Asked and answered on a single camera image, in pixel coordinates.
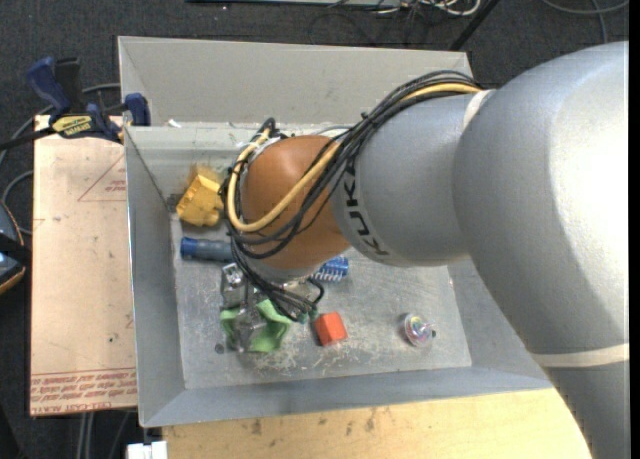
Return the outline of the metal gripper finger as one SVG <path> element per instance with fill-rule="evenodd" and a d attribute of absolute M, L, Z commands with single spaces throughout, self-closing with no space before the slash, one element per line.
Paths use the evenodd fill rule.
<path fill-rule="evenodd" d="M 239 352 L 247 352 L 263 329 L 263 319 L 256 308 L 243 308 L 234 319 L 234 340 Z"/>
<path fill-rule="evenodd" d="M 236 263 L 227 264 L 222 268 L 220 293 L 223 308 L 235 308 L 245 302 L 247 280 Z"/>

